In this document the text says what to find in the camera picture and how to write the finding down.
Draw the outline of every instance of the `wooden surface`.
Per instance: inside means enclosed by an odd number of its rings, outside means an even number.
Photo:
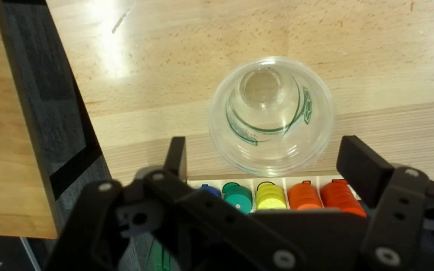
[[[342,135],[434,179],[434,0],[49,0],[111,174],[162,164],[188,139],[188,173],[239,174],[216,152],[207,105],[226,74],[294,58],[331,90],[336,123],[309,171],[335,170]]]
[[[0,235],[57,236],[1,36]]]

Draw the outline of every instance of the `plastic cup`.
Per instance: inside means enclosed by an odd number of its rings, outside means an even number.
[[[326,148],[331,94],[305,65],[271,56],[231,72],[209,106],[212,142],[233,166],[273,177],[305,168]]]

